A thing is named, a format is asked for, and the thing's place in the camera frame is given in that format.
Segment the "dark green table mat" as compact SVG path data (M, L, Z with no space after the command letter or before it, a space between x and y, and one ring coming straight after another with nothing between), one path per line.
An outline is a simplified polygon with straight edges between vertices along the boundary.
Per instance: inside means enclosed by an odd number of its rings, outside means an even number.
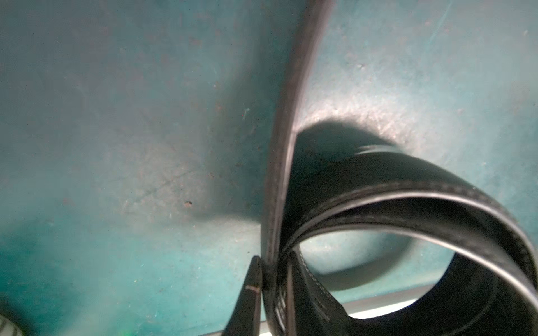
M26 335L224 328L304 8L1 3L3 316ZM301 174L393 145L537 239L536 1L338 1L298 128Z

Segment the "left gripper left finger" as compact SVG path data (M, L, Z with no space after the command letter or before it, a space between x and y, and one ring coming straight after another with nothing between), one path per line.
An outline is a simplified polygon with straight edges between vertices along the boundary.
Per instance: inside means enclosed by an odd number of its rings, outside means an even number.
M254 256L249 264L238 300L222 335L258 336L261 323L262 264Z

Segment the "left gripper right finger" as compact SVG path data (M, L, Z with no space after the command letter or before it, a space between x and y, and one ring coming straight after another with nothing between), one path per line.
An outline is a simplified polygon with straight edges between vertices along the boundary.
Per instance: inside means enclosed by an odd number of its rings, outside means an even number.
M287 259L287 334L349 335L352 325L343 307L312 280L301 257L291 252Z

